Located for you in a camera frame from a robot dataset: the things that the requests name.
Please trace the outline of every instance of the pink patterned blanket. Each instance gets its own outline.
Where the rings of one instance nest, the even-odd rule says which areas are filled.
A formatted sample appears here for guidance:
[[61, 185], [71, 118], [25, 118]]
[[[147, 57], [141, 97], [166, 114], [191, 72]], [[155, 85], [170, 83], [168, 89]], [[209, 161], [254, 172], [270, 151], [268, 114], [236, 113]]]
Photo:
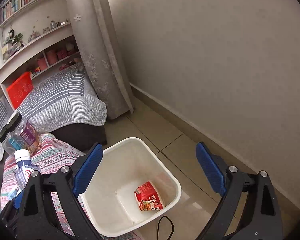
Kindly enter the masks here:
[[[34, 156], [32, 156], [31, 159], [34, 164], [40, 167], [42, 174], [57, 172], [62, 166], [65, 165], [71, 166], [77, 157], [84, 155], [84, 153], [73, 148], [71, 145], [57, 140], [52, 134], [42, 134], [41, 139], [41, 149]], [[2, 209], [9, 201], [9, 192], [14, 190], [18, 185], [13, 175], [13, 170], [15, 169], [16, 165], [17, 164], [13, 156], [9, 156], [4, 164], [0, 197]], [[66, 233], [73, 235], [73, 232], [61, 208], [57, 193], [53, 192], [51, 193], [51, 196], [63, 230]], [[78, 197], [78, 201], [80, 202], [83, 210], [86, 212], [80, 196]], [[125, 235], [114, 238], [109, 238], [106, 236], [103, 236], [103, 238], [106, 240], [142, 240], [143, 238], [138, 235], [138, 231], [132, 231], [126, 233]]]

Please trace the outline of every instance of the red snack package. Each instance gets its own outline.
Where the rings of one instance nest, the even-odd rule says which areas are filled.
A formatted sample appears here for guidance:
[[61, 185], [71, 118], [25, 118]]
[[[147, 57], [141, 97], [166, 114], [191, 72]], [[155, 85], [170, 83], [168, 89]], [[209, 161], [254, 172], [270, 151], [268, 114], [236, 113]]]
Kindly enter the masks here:
[[164, 203], [157, 189], [150, 181], [138, 187], [134, 194], [141, 211], [162, 210], [164, 208]]

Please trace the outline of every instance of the pink container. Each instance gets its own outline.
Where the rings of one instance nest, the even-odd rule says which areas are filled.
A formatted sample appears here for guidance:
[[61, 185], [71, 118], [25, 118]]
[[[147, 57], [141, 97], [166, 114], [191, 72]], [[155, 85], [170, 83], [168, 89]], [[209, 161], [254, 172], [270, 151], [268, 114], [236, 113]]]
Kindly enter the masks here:
[[48, 68], [46, 60], [44, 58], [37, 59], [37, 63], [41, 71]]
[[58, 57], [54, 49], [47, 52], [47, 60], [49, 65], [55, 64], [58, 61]]
[[65, 49], [57, 52], [58, 59], [61, 60], [67, 56], [67, 51]]

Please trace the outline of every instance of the white curtain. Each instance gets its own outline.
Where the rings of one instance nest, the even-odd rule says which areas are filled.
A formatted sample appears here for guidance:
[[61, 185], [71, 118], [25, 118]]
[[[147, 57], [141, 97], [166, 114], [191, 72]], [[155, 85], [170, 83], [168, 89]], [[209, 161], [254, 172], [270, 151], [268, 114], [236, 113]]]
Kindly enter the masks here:
[[114, 119], [133, 112], [131, 87], [108, 0], [66, 0], [72, 30], [91, 83]]

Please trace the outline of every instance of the metal screw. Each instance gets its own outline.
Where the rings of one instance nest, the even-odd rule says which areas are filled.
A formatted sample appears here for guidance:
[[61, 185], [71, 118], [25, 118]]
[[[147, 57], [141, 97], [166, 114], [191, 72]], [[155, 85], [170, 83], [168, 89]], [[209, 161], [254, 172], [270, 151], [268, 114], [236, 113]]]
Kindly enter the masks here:
[[36, 177], [37, 175], [38, 175], [38, 171], [32, 171], [32, 172], [31, 172], [31, 176], [32, 176], [32, 177]]
[[268, 173], [266, 173], [265, 171], [261, 171], [261, 172], [260, 172], [260, 175], [261, 175], [262, 177], [266, 177], [266, 176], [268, 176]]
[[238, 168], [236, 166], [230, 166], [229, 167], [229, 171], [231, 171], [231, 172], [237, 172]]
[[63, 166], [62, 168], [61, 168], [61, 172], [63, 172], [63, 173], [67, 173], [68, 171], [69, 171], [69, 166]]

